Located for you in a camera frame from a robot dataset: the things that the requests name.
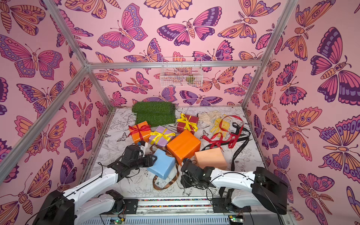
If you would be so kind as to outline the brown ribbon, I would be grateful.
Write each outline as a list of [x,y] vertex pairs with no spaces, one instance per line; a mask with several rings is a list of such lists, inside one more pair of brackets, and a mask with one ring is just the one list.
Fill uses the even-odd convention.
[[154,175],[152,179],[153,188],[162,191],[177,181],[179,177],[178,162],[171,153],[159,148],[154,151],[153,156],[156,157],[156,160],[153,166],[147,170]]

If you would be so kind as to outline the peach gift box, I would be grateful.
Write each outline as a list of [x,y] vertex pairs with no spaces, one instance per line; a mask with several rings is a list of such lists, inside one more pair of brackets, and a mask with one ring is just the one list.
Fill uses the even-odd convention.
[[220,148],[213,148],[195,153],[197,165],[204,169],[205,167],[215,167],[219,169],[227,169],[228,163]]

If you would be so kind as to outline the light blue gift box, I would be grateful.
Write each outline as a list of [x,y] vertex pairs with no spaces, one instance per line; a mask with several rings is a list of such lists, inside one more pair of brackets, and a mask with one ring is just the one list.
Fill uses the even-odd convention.
[[166,152],[161,149],[157,149],[153,155],[157,157],[157,160],[153,166],[147,168],[148,172],[163,180],[167,179],[175,167],[175,158],[166,155]]

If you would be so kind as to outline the large orange gift box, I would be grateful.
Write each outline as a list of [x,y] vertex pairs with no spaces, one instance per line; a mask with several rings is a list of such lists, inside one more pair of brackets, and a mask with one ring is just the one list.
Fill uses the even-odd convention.
[[190,159],[195,155],[195,152],[200,151],[201,141],[190,131],[184,130],[171,140],[166,147],[181,166],[185,158]]

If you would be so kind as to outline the black printed ribbon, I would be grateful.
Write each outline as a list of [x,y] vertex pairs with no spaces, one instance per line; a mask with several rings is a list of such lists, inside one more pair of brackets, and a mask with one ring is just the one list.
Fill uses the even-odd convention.
[[242,142],[242,144],[233,153],[232,159],[231,159],[231,171],[235,171],[235,160],[239,156],[239,154],[245,149],[247,144],[249,143],[251,132],[248,129],[246,129],[245,127],[243,127],[243,125],[241,126],[240,124],[238,124],[236,122],[233,122],[232,126],[236,130],[235,130],[235,132],[230,133],[230,138],[228,140],[221,141],[219,139],[219,140],[213,141],[206,136],[202,136],[204,138],[204,140],[206,140],[209,144],[206,145],[205,147],[203,147],[201,149],[201,151],[210,150],[215,147],[222,147],[225,145],[227,145],[228,148],[231,149],[231,148],[235,147],[237,143]]

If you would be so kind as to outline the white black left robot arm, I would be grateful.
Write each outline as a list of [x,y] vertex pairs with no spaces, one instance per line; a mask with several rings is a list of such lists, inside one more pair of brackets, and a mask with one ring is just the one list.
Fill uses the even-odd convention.
[[126,209],[123,195],[107,188],[129,178],[134,170],[153,166],[157,159],[152,154],[144,154],[137,144],[127,146],[114,162],[102,166],[97,176],[68,190],[51,192],[33,224],[79,225],[105,212],[123,213]]

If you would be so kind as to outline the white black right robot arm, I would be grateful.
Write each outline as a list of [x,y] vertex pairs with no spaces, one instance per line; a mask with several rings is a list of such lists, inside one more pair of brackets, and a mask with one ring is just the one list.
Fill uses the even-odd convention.
[[227,189],[230,205],[235,208],[261,205],[275,214],[287,214],[288,183],[263,167],[253,172],[226,171],[211,166],[200,168],[186,158],[181,172],[184,188]]

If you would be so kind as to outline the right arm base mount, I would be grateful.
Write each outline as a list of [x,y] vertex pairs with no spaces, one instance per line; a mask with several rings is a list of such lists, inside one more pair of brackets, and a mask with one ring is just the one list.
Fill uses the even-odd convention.
[[250,206],[245,206],[245,207],[238,207],[235,206],[232,203],[231,200],[231,196],[232,193],[234,192],[234,189],[228,189],[226,191],[225,187],[221,187],[219,190],[219,195],[220,197],[213,197],[210,201],[212,207],[213,207],[213,211],[214,213],[230,213],[230,212],[234,212],[234,213],[241,213],[241,212],[251,212],[251,207]]

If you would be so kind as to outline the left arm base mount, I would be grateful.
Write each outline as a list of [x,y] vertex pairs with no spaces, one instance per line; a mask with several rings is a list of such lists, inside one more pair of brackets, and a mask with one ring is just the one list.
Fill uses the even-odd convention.
[[136,214],[138,202],[138,199],[116,200],[114,206],[109,211],[103,212],[101,215]]

